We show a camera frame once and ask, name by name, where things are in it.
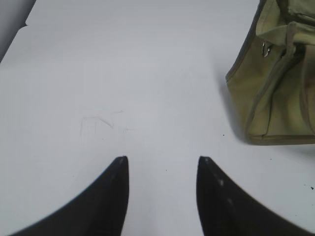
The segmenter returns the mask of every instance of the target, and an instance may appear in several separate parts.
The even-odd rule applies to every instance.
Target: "bag strap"
[[[306,45],[300,94],[303,119],[315,134],[315,45]]]

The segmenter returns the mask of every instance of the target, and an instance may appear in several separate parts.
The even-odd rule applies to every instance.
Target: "olive green canvas bag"
[[[251,143],[315,144],[315,0],[261,0],[226,80]]]

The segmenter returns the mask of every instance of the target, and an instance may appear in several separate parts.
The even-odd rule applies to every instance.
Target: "bag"
[[[315,0],[261,0],[226,80],[251,143],[315,144]]]

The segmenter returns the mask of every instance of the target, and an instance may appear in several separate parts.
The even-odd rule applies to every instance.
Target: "metal clasp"
[[[267,44],[266,41],[264,41],[263,44],[262,44],[262,52],[261,52],[261,54],[262,54],[262,56],[263,56],[264,58],[266,58],[267,56],[270,55],[271,49],[272,49],[272,45],[270,45],[270,46],[267,48],[267,50],[265,50],[266,44]]]

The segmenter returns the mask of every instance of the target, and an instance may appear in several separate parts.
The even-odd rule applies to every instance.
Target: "white floor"
[[[315,147],[245,144],[225,86],[257,4],[37,0],[0,65],[0,235],[60,208],[121,155],[124,236],[202,235],[201,155],[315,232]]]

